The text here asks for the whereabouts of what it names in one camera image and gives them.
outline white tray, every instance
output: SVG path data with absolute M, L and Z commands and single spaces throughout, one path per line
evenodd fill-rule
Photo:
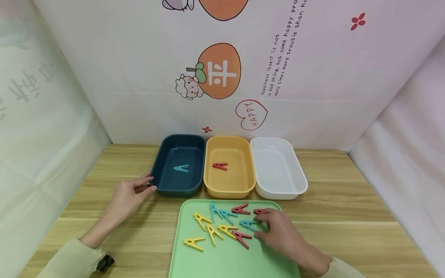
M 255 166 L 255 189 L 263 198 L 291 200 L 307 190 L 307 179 L 292 145 L 281 138 L 250 141 Z

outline plastic tray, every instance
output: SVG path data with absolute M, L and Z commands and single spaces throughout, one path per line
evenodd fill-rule
M 213 168 L 228 163 L 227 171 Z M 204 184 L 215 198 L 241 199 L 255 187 L 249 142 L 241 137 L 215 136 L 207 141 Z
M 243 209 L 250 212 L 253 212 L 253 209 L 265 207 L 281 210 L 272 201 L 188 200 L 184 202 L 179 211 L 169 278 L 300 277 L 297 264 L 274 252 L 255 238 L 244 240 L 249 246 L 247 250 L 238 241 L 218 230 L 224 240 L 215 236 L 216 247 L 213 247 L 209 234 L 202 230 L 193 217 L 194 213 L 199 213 L 211 220 L 211 202 L 218 209 L 228 211 L 244 203 L 249 203 L 249 206 Z M 239 228 L 238 231 L 253 236 L 253 232 L 239 226 L 239 220 L 252 220 L 253 217 L 253 213 L 251 215 L 239 214 L 238 218 L 231 217 L 231 219 Z M 217 229 L 218 225 L 230 225 L 230 223 L 215 214 L 212 226 Z M 205 241 L 197 242 L 204 252 L 187 247 L 184 244 L 186 238 L 205 238 Z
M 159 194 L 167 197 L 189 198 L 195 195 L 202 183 L 206 142 L 197 135 L 175 134 L 162 141 L 154 161 L 152 185 Z M 173 167 L 186 165 L 188 173 L 173 171 Z
M 258 194 L 266 199 L 291 200 L 306 192 L 306 176 L 288 141 L 257 137 L 250 145 Z

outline red flower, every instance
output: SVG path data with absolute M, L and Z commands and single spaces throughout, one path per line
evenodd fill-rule
M 206 126 L 205 128 L 203 128 L 203 130 L 204 130 L 205 133 L 207 133 L 207 132 L 211 132 L 211 131 L 212 131 L 208 126 Z
M 366 21 L 364 21 L 363 18 L 364 18 L 364 12 L 361 13 L 359 17 L 352 18 L 353 25 L 351 27 L 351 31 L 354 31 L 359 25 L 363 26 L 366 23 Z

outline black object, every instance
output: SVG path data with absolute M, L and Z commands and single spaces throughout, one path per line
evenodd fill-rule
M 97 263 L 96 270 L 105 273 L 113 264 L 114 259 L 110 255 L 105 255 L 105 257 Z

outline dark blue tray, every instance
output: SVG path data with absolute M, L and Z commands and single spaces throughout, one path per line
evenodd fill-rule
M 189 198 L 202 183 L 206 141 L 198 135 L 175 134 L 162 141 L 151 174 L 152 185 L 167 197 Z M 173 171 L 173 167 L 188 164 L 188 173 Z

